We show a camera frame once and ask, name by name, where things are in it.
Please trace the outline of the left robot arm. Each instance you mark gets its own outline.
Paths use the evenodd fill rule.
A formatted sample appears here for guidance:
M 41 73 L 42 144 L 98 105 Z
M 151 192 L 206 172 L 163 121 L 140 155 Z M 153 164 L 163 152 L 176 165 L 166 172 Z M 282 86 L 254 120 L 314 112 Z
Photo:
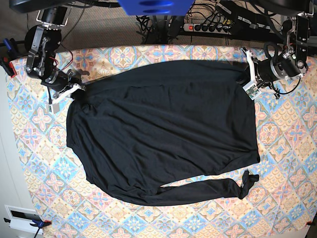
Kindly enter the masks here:
M 307 14 L 291 16 L 286 27 L 281 26 L 281 31 L 277 31 L 269 15 L 266 16 L 266 21 L 284 45 L 279 51 L 277 43 L 265 42 L 263 50 L 266 59 L 262 61 L 253 56 L 250 50 L 241 48 L 247 58 L 246 71 L 250 80 L 247 82 L 244 79 L 239 84 L 251 100 L 255 100 L 261 93 L 273 94 L 276 99 L 292 93 L 309 69 L 306 63 L 310 36 L 310 20 Z M 281 92 L 275 87 L 275 81 L 287 79 L 298 81 L 292 90 Z

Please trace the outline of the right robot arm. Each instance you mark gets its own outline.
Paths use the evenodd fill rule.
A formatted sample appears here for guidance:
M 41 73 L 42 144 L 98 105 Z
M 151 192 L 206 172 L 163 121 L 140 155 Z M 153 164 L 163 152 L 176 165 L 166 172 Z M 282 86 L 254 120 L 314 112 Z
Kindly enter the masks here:
M 39 24 L 32 27 L 25 36 L 28 52 L 26 73 L 47 87 L 47 111 L 53 114 L 60 111 L 60 103 L 65 98 L 72 98 L 85 91 L 82 72 L 71 69 L 66 71 L 72 62 L 59 69 L 55 58 L 62 43 L 61 28 L 66 26 L 70 12 L 71 8 L 64 6 L 39 10 L 36 18 Z

